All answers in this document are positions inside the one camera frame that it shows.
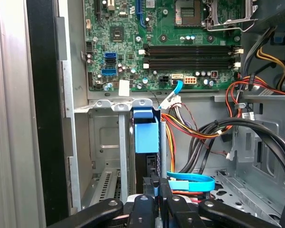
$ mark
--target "red wire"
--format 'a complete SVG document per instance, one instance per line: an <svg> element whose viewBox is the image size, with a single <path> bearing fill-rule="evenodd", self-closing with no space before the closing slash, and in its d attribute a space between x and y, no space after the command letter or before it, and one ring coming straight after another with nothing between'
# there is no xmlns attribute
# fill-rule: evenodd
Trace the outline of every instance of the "red wire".
<svg viewBox="0 0 285 228"><path fill-rule="evenodd" d="M172 191L173 194L177 195L203 195L203 192L193 192L193 191Z"/></svg>

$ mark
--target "sticker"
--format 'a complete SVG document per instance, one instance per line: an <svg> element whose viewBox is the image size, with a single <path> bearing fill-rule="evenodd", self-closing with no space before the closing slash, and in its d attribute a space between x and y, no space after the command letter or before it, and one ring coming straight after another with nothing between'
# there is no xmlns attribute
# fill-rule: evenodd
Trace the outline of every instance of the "sticker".
<svg viewBox="0 0 285 228"><path fill-rule="evenodd" d="M147 0L146 8L155 8L155 0Z"/></svg>
<svg viewBox="0 0 285 228"><path fill-rule="evenodd" d="M274 93L274 91L271 91L269 89L264 89L260 94L259 96L270 96Z"/></svg>
<svg viewBox="0 0 285 228"><path fill-rule="evenodd" d="M119 80L119 96L130 96L130 81Z"/></svg>

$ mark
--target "pcie slot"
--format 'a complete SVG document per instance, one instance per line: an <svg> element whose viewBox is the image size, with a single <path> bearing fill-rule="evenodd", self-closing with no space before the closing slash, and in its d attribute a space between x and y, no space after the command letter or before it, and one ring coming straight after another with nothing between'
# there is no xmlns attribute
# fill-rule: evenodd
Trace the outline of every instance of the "pcie slot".
<svg viewBox="0 0 285 228"><path fill-rule="evenodd" d="M222 70L233 68L234 61L229 59L146 59L144 68L169 69L200 69Z"/></svg>
<svg viewBox="0 0 285 228"><path fill-rule="evenodd" d="M145 55L161 56L216 56L228 57L238 54L239 47L234 46L149 46L144 45Z"/></svg>
<svg viewBox="0 0 285 228"><path fill-rule="evenodd" d="M101 19L100 0L94 0L94 14L98 21Z"/></svg>

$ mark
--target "metal side panel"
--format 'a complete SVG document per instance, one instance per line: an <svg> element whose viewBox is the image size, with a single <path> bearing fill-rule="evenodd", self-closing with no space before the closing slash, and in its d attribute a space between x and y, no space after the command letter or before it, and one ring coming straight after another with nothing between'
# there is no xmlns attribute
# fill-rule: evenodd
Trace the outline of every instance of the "metal side panel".
<svg viewBox="0 0 285 228"><path fill-rule="evenodd" d="M0 1L0 228L44 226L26 1Z"/></svg>

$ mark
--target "blue plastic bracket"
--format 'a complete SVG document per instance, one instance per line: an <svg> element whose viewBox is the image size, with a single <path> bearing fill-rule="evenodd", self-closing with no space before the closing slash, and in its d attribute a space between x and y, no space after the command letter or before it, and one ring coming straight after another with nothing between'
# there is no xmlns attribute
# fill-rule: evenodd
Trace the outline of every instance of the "blue plastic bracket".
<svg viewBox="0 0 285 228"><path fill-rule="evenodd" d="M134 122L135 153L159 152L159 121L156 116L148 123Z"/></svg>
<svg viewBox="0 0 285 228"><path fill-rule="evenodd" d="M134 108L133 109L133 118L134 119L152 119L153 112L152 108Z"/></svg>

